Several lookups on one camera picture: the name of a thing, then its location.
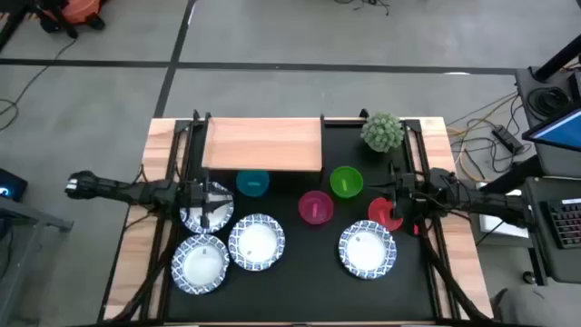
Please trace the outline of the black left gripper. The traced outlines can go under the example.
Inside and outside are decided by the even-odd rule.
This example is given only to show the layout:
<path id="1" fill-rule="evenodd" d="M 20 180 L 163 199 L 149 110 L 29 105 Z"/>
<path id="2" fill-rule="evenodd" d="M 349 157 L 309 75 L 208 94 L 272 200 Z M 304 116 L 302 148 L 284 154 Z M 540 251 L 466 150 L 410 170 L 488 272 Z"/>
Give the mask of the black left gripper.
<path id="1" fill-rule="evenodd" d="M 210 187 L 211 184 L 208 180 L 204 180 L 201 183 L 193 181 L 183 187 L 181 204 L 185 212 L 184 219 L 182 220 L 183 223 L 186 223 L 190 219 L 192 208 L 196 207 L 201 209 L 201 227 L 209 228 L 210 220 L 208 214 L 227 204 L 226 200 L 211 202 L 210 195 L 220 196 L 224 199 L 231 199 L 233 197 L 233 193 L 228 189 L 213 188 L 210 190 Z"/>

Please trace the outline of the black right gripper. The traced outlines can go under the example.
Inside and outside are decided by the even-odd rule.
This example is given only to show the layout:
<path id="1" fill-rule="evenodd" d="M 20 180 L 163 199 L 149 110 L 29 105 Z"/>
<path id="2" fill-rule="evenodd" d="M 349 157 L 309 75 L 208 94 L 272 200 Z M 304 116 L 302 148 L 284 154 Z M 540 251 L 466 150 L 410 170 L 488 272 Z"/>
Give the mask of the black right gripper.
<path id="1" fill-rule="evenodd" d="M 394 163 L 389 163 L 389 172 L 390 182 L 365 183 L 364 189 L 382 194 L 390 194 L 393 204 L 392 218 L 402 219 L 404 216 L 402 202 L 405 199 L 411 198 L 413 193 L 416 192 L 418 176 L 421 175 L 421 172 L 412 170 L 410 173 L 402 173 Z"/>

